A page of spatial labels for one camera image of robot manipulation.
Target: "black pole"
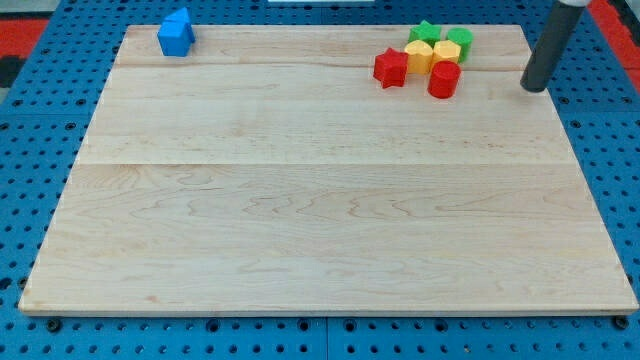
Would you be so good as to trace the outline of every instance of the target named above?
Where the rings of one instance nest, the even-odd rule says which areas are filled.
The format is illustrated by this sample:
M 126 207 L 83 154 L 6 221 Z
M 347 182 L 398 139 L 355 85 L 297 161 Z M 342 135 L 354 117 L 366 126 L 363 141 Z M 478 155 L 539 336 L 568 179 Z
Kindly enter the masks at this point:
M 527 91 L 541 92 L 547 87 L 560 56 L 567 47 L 571 32 L 585 9 L 584 5 L 589 3 L 589 1 L 580 0 L 565 0 L 565 2 L 574 4 L 567 5 L 562 0 L 554 2 L 542 35 L 524 69 L 520 85 Z

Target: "yellow block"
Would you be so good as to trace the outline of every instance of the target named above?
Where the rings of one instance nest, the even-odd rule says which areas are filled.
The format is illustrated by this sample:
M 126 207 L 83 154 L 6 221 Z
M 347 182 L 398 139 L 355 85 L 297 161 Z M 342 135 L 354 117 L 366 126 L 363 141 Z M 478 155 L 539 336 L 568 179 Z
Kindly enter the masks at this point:
M 458 63 L 458 58 L 460 58 L 460 45 L 454 43 L 451 40 L 438 41 L 433 47 L 433 60 L 431 62 L 431 67 L 435 65 L 438 61 L 449 60 L 454 63 Z
M 433 49 L 429 44 L 422 40 L 414 40 L 405 46 L 404 52 L 409 54 L 407 73 L 424 75 L 431 71 Z

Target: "blue pegboard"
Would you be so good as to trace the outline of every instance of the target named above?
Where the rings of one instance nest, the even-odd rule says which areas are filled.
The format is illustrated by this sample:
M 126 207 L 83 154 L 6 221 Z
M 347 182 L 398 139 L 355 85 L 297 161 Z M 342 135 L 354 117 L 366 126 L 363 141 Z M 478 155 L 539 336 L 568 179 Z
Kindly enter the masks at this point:
M 16 308 L 129 24 L 188 6 L 195 24 L 520 24 L 547 0 L 63 0 L 0 107 L 0 358 L 640 358 L 640 316 L 520 319 L 40 319 Z M 613 243 L 640 291 L 640 99 L 588 14 L 550 91 Z

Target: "colored block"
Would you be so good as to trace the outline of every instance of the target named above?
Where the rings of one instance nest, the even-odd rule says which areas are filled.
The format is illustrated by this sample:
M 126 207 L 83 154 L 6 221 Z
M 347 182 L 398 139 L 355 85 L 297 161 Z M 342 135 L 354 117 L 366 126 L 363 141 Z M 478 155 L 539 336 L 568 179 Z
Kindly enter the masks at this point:
M 185 23 L 187 24 L 187 34 L 189 35 L 189 39 L 192 43 L 196 42 L 195 34 L 193 33 L 193 28 L 191 27 L 191 17 L 189 16 L 189 10 L 186 7 L 170 14 L 166 18 L 164 18 L 165 22 L 177 22 L 177 23 Z
M 376 56 L 373 77 L 382 83 L 382 88 L 404 86 L 407 76 L 407 59 L 409 55 L 388 48 L 383 54 Z
M 448 99 L 453 96 L 460 79 L 460 66 L 452 61 L 444 60 L 434 65 L 429 78 L 429 94 L 439 98 Z
M 407 73 L 428 74 L 431 70 L 433 49 L 422 40 L 414 40 L 404 48 L 409 59 L 407 61 Z
M 158 41 L 164 56 L 187 56 L 191 47 L 188 32 L 189 24 L 181 22 L 163 22 L 158 31 Z
M 433 60 L 431 61 L 431 68 L 443 60 L 448 60 L 457 63 L 460 58 L 460 45 L 454 43 L 451 40 L 438 41 L 433 47 Z
M 473 42 L 473 33 L 466 28 L 452 28 L 447 32 L 447 40 L 451 40 L 460 45 L 460 58 L 458 59 L 458 63 L 467 60 L 469 49 Z
M 442 26 L 431 25 L 429 22 L 422 20 L 420 25 L 411 28 L 408 42 L 422 40 L 433 47 L 437 41 L 440 41 L 441 31 Z

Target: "wooden cutting board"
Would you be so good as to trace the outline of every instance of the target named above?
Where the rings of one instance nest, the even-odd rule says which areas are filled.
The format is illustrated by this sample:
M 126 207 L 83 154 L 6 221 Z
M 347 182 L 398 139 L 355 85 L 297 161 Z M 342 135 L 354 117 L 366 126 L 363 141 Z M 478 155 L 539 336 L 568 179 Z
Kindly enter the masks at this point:
M 625 314 L 638 303 L 517 26 L 456 96 L 373 57 L 409 26 L 132 26 L 24 290 L 28 315 Z

